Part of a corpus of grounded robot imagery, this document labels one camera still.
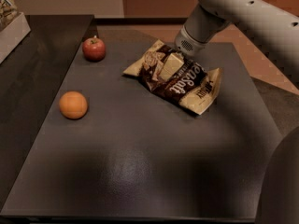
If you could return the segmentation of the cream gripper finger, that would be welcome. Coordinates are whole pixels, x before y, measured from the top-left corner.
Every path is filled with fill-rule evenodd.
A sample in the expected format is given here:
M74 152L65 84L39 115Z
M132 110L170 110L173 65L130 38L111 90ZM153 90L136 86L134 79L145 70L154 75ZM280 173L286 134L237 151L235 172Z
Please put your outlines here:
M182 65L183 56L180 53L171 53L166 59L163 69L159 74L159 79L167 81Z

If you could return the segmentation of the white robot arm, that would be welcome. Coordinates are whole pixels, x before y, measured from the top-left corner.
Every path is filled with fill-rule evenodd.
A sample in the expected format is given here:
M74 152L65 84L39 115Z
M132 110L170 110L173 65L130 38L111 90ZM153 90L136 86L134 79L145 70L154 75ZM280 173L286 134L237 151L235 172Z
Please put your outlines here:
M299 19L263 0L198 0L175 46L193 57L231 23L298 85ZM255 224L299 224L299 127L283 138L272 155Z

